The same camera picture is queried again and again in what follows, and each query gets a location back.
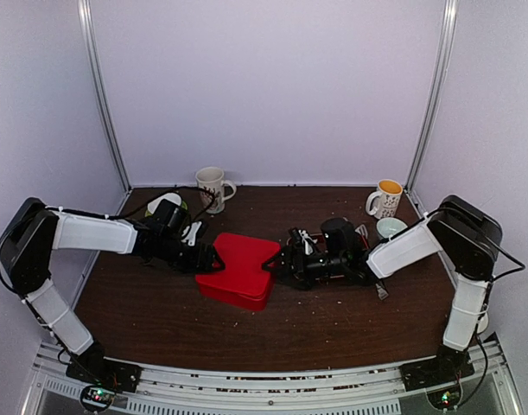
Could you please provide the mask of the blue lined ceramic bowl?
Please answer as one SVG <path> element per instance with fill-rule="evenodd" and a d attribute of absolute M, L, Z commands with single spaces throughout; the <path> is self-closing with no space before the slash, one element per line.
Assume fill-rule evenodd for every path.
<path fill-rule="evenodd" d="M 389 239 L 406 228 L 406 223 L 395 217 L 381 218 L 376 224 L 377 234 L 381 239 Z"/>

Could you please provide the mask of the white paper cup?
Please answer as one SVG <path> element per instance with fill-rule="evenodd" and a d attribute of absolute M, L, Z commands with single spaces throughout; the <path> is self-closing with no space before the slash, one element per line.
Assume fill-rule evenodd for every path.
<path fill-rule="evenodd" d="M 480 317 L 477 320 L 476 333 L 480 335 L 483 332 L 485 332 L 488 327 L 488 324 L 489 324 L 489 317 L 488 317 L 488 313 L 485 311 L 484 313 L 480 315 Z"/>

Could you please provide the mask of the aluminium right corner post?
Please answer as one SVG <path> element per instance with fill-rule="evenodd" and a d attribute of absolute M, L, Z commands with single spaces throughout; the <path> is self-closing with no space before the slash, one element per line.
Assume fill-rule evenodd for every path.
<path fill-rule="evenodd" d="M 446 0 L 444 2 L 442 26 L 437 46 L 436 63 L 429 89 L 429 97 L 425 107 L 425 113 L 417 141 L 416 151 L 405 185 L 406 192 L 410 195 L 415 193 L 418 175 L 420 169 L 423 166 L 426 150 L 431 139 L 432 131 L 436 121 L 436 115 L 441 102 L 442 89 L 447 78 L 448 67 L 454 45 L 458 9 L 459 1 Z"/>

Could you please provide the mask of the white ceramic bowl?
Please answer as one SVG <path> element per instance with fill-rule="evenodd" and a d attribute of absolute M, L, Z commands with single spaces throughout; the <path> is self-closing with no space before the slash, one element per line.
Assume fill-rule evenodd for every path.
<path fill-rule="evenodd" d="M 161 196 L 157 197 L 156 199 L 154 199 L 154 201 L 159 201 L 159 204 L 160 204 L 161 201 L 169 201 L 169 202 L 174 203 L 175 205 L 177 205 L 179 207 L 181 207 L 181 203 L 183 202 L 181 196 L 178 195 L 175 192 L 169 192 L 169 193 L 166 193 L 164 195 L 161 195 Z"/>

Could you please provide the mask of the red tin lid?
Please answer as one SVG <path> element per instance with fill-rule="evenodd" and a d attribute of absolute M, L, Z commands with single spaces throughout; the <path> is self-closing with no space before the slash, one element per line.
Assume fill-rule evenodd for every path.
<path fill-rule="evenodd" d="M 221 233 L 213 245 L 225 263 L 225 269 L 198 274 L 195 279 L 200 292 L 214 297 L 233 294 L 251 300 L 262 297 L 270 283 L 270 273 L 262 269 L 262 263 L 280 250 L 280 244 L 235 233 Z"/>

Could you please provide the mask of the dark red lacquer tray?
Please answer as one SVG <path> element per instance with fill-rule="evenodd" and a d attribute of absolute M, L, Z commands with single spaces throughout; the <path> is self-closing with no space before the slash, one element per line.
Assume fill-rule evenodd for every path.
<path fill-rule="evenodd" d="M 325 242 L 325 238 L 320 233 L 311 233 L 309 237 L 317 244 L 323 244 Z M 286 241 L 286 244 L 289 245 L 292 242 L 292 238 L 288 238 Z"/>

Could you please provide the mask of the red tin box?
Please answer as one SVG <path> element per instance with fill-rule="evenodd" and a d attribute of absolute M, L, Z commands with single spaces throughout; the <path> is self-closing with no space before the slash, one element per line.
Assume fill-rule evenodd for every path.
<path fill-rule="evenodd" d="M 202 296 L 254 312 L 265 309 L 273 288 L 274 282 L 270 281 L 260 293 L 256 294 L 255 296 L 249 296 L 236 291 L 223 290 L 204 284 L 199 284 L 199 291 Z"/>

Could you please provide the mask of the green saucer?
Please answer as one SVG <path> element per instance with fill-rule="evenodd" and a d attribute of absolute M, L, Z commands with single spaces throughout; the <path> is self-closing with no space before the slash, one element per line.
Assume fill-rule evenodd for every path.
<path fill-rule="evenodd" d="M 159 205 L 159 201 L 152 201 L 151 203 L 149 203 L 146 207 L 144 216 L 150 217 L 151 215 L 153 215 L 158 205 Z M 181 203 L 181 207 L 184 208 L 185 210 L 188 210 L 188 204 L 185 201 Z"/>

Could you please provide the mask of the tall coral pattern mug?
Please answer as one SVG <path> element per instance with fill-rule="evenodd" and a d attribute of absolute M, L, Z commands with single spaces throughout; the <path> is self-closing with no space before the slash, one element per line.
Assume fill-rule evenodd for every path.
<path fill-rule="evenodd" d="M 225 171 L 218 167 L 205 167 L 195 174 L 197 185 L 202 189 L 201 200 L 209 214 L 220 214 L 225 204 L 237 193 L 234 182 L 225 178 Z"/>

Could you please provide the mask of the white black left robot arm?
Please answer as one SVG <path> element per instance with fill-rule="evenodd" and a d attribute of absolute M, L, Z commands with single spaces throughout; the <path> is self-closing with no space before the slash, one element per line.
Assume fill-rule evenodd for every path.
<path fill-rule="evenodd" d="M 0 279 L 68 353 L 67 376 L 122 387 L 139 368 L 105 358 L 100 342 L 54 285 L 53 253 L 112 252 L 158 259 L 186 273 L 224 270 L 216 248 L 198 240 L 204 223 L 188 224 L 188 216 L 178 194 L 157 199 L 153 212 L 140 220 L 49 207 L 35 197 L 20 206 L 0 237 Z"/>

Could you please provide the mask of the metal serving tongs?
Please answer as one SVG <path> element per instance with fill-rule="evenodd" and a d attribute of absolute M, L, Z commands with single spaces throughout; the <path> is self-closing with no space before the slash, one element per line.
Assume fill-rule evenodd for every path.
<path fill-rule="evenodd" d="M 359 225 L 355 228 L 355 232 L 360 235 L 360 238 L 366 248 L 366 250 L 370 249 L 369 240 L 368 240 L 368 231 L 364 224 Z M 375 279 L 375 287 L 378 293 L 378 297 L 380 301 L 384 301 L 388 296 L 389 293 L 387 289 L 385 288 L 385 285 L 379 280 Z"/>

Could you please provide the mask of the aluminium corner post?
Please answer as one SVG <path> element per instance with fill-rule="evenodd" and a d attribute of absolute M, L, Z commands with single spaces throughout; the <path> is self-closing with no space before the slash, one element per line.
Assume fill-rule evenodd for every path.
<path fill-rule="evenodd" d="M 442 89 L 447 78 L 448 67 L 454 45 L 458 9 L 459 1 L 446 0 L 444 2 L 442 26 L 437 46 L 436 63 L 429 89 L 429 97 L 425 107 L 425 113 L 417 141 L 416 151 L 405 185 L 406 192 L 410 195 L 415 193 L 418 175 L 420 169 L 423 166 L 426 150 L 431 139 L 432 131 L 436 121 L 436 115 L 441 102 Z"/>
<path fill-rule="evenodd" d="M 102 68 L 100 66 L 99 51 L 97 48 L 95 29 L 92 20 L 92 6 L 88 0 L 77 2 L 80 27 L 86 45 L 86 54 L 89 62 L 92 82 L 94 86 L 99 117 L 108 144 L 112 164 L 118 174 L 124 192 L 131 191 L 130 178 L 127 174 L 124 159 L 119 149 L 115 127 L 111 117 L 111 109 L 107 98 Z"/>

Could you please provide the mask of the flower pattern mug yellow inside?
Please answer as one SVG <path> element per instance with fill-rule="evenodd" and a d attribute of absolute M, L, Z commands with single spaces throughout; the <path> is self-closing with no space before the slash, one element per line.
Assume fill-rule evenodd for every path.
<path fill-rule="evenodd" d="M 376 190 L 368 195 L 365 211 L 377 220 L 394 217 L 404 188 L 390 179 L 379 181 Z"/>

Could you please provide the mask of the aluminium front rail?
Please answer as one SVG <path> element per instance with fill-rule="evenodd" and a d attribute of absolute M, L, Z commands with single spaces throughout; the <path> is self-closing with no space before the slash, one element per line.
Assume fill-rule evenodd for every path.
<path fill-rule="evenodd" d="M 520 414 L 499 342 L 469 350 L 474 374 L 410 390 L 401 363 L 301 372 L 215 372 L 143 364 L 137 389 L 105 414 L 437 414 L 444 391 L 461 392 L 457 414 Z"/>

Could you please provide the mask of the aluminium left corner post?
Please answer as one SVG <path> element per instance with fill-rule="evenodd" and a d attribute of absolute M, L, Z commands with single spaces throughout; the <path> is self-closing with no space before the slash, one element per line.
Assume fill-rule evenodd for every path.
<path fill-rule="evenodd" d="M 99 117 L 108 144 L 112 164 L 118 174 L 124 192 L 131 191 L 130 178 L 127 174 L 124 159 L 119 149 L 115 127 L 111 117 L 111 109 L 107 98 L 102 68 L 100 66 L 99 51 L 97 48 L 95 29 L 92 20 L 92 6 L 88 0 L 77 2 L 80 27 L 86 45 L 86 54 L 89 62 L 92 82 L 94 86 Z"/>

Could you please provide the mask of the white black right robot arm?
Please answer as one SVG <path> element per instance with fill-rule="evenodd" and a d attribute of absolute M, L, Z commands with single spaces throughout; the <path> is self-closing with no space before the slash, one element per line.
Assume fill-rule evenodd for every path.
<path fill-rule="evenodd" d="M 501 238 L 501 226 L 494 218 L 449 195 L 439 208 L 373 248 L 345 218 L 324 221 L 320 237 L 292 227 L 287 244 L 261 268 L 298 290 L 336 277 L 351 284 L 381 286 L 383 279 L 408 265 L 439 252 L 446 255 L 457 276 L 455 296 L 436 356 L 400 367 L 406 389 L 413 390 L 473 374 L 468 347 L 486 320 Z"/>

